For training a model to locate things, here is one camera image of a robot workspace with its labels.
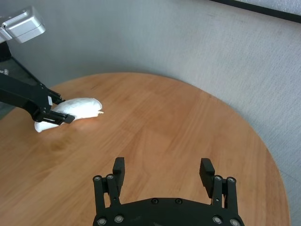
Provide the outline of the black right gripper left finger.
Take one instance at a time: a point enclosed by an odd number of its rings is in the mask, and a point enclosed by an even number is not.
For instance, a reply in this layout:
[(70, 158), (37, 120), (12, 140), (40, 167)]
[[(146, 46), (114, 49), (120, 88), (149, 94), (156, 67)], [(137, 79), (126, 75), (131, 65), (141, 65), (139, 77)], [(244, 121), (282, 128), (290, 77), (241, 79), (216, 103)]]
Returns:
[(105, 210), (104, 194), (110, 199), (110, 206), (120, 205), (119, 196), (125, 177), (124, 157), (115, 159), (112, 173), (106, 177), (96, 175), (93, 177), (96, 210)]

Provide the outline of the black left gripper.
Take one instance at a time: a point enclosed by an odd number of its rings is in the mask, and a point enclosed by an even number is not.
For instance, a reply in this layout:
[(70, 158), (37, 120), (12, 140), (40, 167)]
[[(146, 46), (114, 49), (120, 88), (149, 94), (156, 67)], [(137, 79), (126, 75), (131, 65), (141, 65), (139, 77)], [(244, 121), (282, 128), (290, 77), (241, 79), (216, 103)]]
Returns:
[(75, 117), (51, 111), (49, 98), (58, 105), (65, 101), (61, 95), (48, 90), (45, 85), (30, 85), (7, 75), (0, 75), (0, 101), (27, 111), (35, 122), (48, 122), (55, 125), (70, 124)]

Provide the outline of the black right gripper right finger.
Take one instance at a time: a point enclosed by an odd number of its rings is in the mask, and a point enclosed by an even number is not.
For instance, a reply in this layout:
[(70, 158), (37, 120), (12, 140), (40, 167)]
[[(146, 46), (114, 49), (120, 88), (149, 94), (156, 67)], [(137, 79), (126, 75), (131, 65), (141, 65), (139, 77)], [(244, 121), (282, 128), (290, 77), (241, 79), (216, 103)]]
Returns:
[(223, 178), (220, 175), (216, 175), (214, 167), (208, 158), (201, 159), (199, 175), (207, 195), (211, 199), (211, 205), (222, 207), (222, 198), (224, 198), (225, 209), (237, 209), (237, 180), (235, 178)]

